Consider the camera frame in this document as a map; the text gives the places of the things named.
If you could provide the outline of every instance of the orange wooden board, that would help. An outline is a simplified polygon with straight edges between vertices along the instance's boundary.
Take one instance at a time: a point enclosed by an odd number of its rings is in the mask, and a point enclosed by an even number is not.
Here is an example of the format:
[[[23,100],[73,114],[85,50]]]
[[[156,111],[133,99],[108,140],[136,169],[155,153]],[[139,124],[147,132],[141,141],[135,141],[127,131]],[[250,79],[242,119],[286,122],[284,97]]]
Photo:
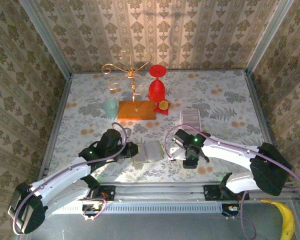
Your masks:
[[[153,101],[135,101],[138,111],[135,111],[133,101],[119,101],[118,120],[154,120],[156,103]]]

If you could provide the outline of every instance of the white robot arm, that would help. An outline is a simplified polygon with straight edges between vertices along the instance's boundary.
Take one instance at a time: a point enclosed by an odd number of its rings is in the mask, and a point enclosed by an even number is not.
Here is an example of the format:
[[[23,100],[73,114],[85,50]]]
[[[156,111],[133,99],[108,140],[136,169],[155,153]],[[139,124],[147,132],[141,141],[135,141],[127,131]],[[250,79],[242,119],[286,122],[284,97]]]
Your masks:
[[[247,169],[246,172],[231,173],[226,176],[226,179],[224,178],[225,187],[232,193],[262,190],[274,196],[280,194],[288,173],[255,154],[262,153],[291,169],[291,165],[272,144],[263,143],[262,146],[246,146],[226,142],[208,133],[205,135],[208,138],[200,134],[193,136],[179,129],[172,138],[172,141],[179,147],[170,149],[171,157],[169,159],[183,160],[182,165],[185,169],[195,169],[199,157],[203,157],[207,162],[209,162],[209,158],[219,158]]]
[[[99,188],[102,186],[90,173],[109,161],[115,162],[117,158],[131,158],[138,153],[136,144],[128,142],[126,146],[123,146],[121,140],[118,131],[108,129],[99,142],[94,142],[82,150],[78,157],[60,171],[31,185],[25,182],[19,184],[11,198],[8,214],[16,220],[21,232],[28,234],[34,231],[43,223],[45,217],[72,201],[82,198],[99,198]],[[276,165],[265,162],[253,151],[262,152],[263,155],[291,168],[280,153],[268,143],[262,146],[237,144],[237,147],[245,148],[243,151],[227,147],[224,141],[220,144],[220,139],[209,134],[208,138],[200,134],[193,136],[181,129],[177,131],[172,141],[179,147],[170,149],[170,159],[183,160],[185,169],[195,169],[199,157],[203,157],[207,162],[210,157],[220,158],[247,169],[245,173],[226,174],[219,185],[221,195],[224,196],[259,189],[274,196],[281,193],[288,173]],[[105,158],[108,160],[85,164],[87,161]]]

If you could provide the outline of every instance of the translucent cup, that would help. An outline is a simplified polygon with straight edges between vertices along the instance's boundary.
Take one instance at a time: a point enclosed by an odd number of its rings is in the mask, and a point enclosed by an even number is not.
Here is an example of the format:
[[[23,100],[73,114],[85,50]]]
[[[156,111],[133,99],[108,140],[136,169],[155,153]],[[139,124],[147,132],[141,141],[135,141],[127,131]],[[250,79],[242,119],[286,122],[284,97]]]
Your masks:
[[[108,98],[102,103],[102,108],[109,118],[115,119],[118,116],[118,103],[114,98]]]

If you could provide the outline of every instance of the gold jewelry stand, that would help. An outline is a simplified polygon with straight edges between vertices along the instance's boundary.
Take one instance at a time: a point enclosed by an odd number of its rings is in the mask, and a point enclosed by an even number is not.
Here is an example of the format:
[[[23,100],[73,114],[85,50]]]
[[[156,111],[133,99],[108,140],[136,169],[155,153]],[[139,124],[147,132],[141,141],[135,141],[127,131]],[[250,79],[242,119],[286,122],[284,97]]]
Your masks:
[[[138,87],[143,88],[143,91],[140,93],[137,93],[135,77],[155,79],[155,77],[141,76],[139,74],[135,74],[137,71],[144,68],[152,60],[151,54],[144,52],[143,54],[146,55],[146,57],[148,58],[148,61],[145,64],[143,64],[141,67],[135,68],[132,65],[132,55],[128,51],[125,51],[125,50],[122,50],[121,52],[129,54],[128,69],[124,70],[114,64],[111,64],[111,63],[107,63],[107,64],[103,65],[102,69],[101,69],[101,71],[105,75],[112,72],[111,68],[109,68],[109,67],[114,67],[114,68],[126,73],[123,76],[112,77],[106,81],[106,86],[110,90],[116,90],[120,86],[118,82],[113,82],[110,84],[111,81],[121,79],[121,78],[130,79],[130,85],[131,85],[130,88],[132,91],[132,101],[119,101],[118,120],[154,120],[154,119],[156,119],[156,112],[154,111],[154,109],[156,107],[155,102],[136,101],[136,96],[143,94],[145,92],[145,87],[143,85],[138,85]]]

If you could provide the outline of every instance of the small book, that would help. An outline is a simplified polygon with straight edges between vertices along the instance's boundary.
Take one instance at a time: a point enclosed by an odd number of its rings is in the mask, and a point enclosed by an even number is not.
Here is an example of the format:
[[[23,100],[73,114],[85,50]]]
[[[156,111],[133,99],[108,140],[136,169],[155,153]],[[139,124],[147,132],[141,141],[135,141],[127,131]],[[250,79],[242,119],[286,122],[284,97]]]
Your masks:
[[[194,127],[200,132],[202,131],[200,111],[198,109],[195,108],[182,109],[180,111],[180,123],[190,125],[191,127]],[[189,127],[183,126],[182,130],[184,130],[188,134],[192,134],[194,136],[197,135],[197,132]]]
[[[164,148],[159,141],[138,144],[138,154],[133,158],[135,164],[150,163],[164,159]]]

